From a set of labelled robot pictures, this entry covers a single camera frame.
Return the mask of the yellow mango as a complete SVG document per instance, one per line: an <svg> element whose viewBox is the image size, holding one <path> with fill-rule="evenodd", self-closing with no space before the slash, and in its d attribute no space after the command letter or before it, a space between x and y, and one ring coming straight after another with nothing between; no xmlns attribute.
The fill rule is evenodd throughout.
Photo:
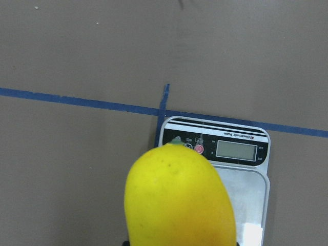
<svg viewBox="0 0 328 246"><path fill-rule="evenodd" d="M237 244L232 204L218 172L178 139L132 165L124 209L130 245Z"/></svg>

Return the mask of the white electronic kitchen scale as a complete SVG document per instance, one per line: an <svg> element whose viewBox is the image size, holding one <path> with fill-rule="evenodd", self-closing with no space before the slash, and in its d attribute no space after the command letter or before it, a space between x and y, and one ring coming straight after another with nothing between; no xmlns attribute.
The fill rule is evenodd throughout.
<svg viewBox="0 0 328 246"><path fill-rule="evenodd" d="M262 128L172 116L160 129L158 145L178 139L214 166L229 194L238 245L263 245L270 181L271 140Z"/></svg>

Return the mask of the short blue tape strip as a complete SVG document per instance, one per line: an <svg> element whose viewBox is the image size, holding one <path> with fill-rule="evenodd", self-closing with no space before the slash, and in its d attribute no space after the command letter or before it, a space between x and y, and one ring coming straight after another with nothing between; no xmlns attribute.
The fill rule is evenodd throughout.
<svg viewBox="0 0 328 246"><path fill-rule="evenodd" d="M159 109L158 109L158 114L157 114L157 126L156 126L154 147L157 147L158 143L159 143L161 126L166 117L166 106L167 106L167 101L169 98L169 92L170 92L170 84L166 84L164 87L164 90L163 90L163 95L162 95L162 99L161 99Z"/></svg>

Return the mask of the long blue tape strip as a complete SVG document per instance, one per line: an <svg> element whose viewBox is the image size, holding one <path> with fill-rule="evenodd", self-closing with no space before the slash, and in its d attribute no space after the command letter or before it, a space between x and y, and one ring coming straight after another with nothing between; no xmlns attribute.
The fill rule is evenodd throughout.
<svg viewBox="0 0 328 246"><path fill-rule="evenodd" d="M122 111L122 112L144 114L144 115L151 115L151 116L157 116L158 109L159 109L159 108L150 108L150 107L143 107L137 105L121 104L117 102L114 103L109 101L30 92L30 91L9 89L9 88L1 88L1 96L15 97L15 98L29 99L29 100L39 100L39 101L46 101L51 103L67 104L67 105L89 107L89 108ZM171 117L171 116L185 116L185 117L193 117L193 118L202 118L207 120L224 121L232 124L259 127L269 131L327 138L327 131L325 130L279 125L279 124L272 124L266 122L242 120L236 118L212 116L212 115L197 114L197 113L190 113L190 112L183 112L183 111L174 111L174 110L168 110L166 108L166 117Z"/></svg>

